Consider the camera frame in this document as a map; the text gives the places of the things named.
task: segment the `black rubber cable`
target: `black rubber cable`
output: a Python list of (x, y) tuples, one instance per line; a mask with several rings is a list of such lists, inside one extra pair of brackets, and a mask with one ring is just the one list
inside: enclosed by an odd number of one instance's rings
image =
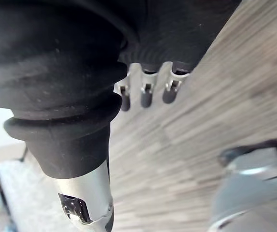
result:
[(96, 0), (73, 0), (78, 6), (90, 10), (93, 13), (103, 17), (113, 24), (126, 38), (126, 44), (122, 47), (122, 52), (130, 48), (136, 47), (139, 43), (139, 35), (137, 32), (122, 20), (118, 15), (114, 14), (110, 9)]

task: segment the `wooden floor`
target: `wooden floor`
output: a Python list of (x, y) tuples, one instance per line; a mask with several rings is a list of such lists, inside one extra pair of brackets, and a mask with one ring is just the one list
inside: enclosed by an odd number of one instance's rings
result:
[[(277, 138), (277, 0), (244, 1), (171, 105), (161, 99), (168, 70), (142, 110), (134, 66), (132, 107), (111, 124), (115, 232), (206, 231), (220, 151)], [(20, 232), (76, 231), (35, 166), (0, 165)]]

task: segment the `blurred metal object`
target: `blurred metal object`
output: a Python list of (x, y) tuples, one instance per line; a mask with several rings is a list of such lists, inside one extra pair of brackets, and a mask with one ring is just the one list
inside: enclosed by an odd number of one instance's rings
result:
[(257, 148), (251, 152), (244, 149), (245, 154), (226, 166), (226, 176), (212, 203), (209, 232), (273, 232), (267, 225), (277, 228), (277, 223), (267, 219), (277, 217), (277, 147), (267, 146), (251, 145)]

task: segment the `silver metal housing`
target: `silver metal housing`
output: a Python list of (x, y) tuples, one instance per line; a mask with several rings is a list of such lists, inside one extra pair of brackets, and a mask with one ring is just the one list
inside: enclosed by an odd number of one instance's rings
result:
[(227, 170), (241, 175), (252, 175), (261, 180), (277, 177), (277, 149), (265, 148), (245, 154), (231, 162)]
[(54, 180), (58, 193), (82, 199), (86, 203), (93, 222), (83, 224), (76, 215), (69, 216), (78, 229), (84, 232), (107, 232), (105, 226), (113, 214), (113, 200), (106, 161), (86, 175)]

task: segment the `metal pin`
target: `metal pin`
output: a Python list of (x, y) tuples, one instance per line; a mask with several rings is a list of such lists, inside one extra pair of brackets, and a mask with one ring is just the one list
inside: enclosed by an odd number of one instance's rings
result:
[(142, 64), (142, 87), (140, 103), (143, 108), (148, 108), (152, 104), (152, 95), (157, 84), (158, 72), (161, 65)]
[(167, 77), (162, 96), (163, 102), (166, 104), (170, 104), (176, 99), (182, 83), (184, 83), (186, 78), (190, 75), (190, 71), (188, 69), (185, 69), (184, 67), (179, 68), (178, 65), (179, 63), (173, 64)]
[(123, 99), (123, 103), (121, 105), (122, 111), (128, 111), (131, 106), (130, 102), (130, 71), (128, 71), (127, 76), (121, 81), (116, 83), (119, 94)]

